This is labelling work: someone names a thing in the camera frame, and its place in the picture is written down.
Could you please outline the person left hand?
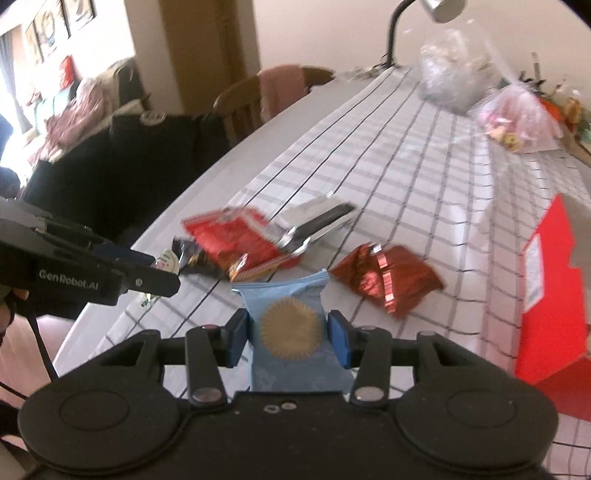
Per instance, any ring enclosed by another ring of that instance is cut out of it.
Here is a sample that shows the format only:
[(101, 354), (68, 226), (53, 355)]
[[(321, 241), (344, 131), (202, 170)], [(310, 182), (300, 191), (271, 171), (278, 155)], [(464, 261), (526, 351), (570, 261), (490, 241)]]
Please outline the person left hand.
[(8, 328), (14, 321), (17, 300), (27, 300), (29, 291), (5, 287), (5, 296), (1, 298), (0, 344), (3, 344)]

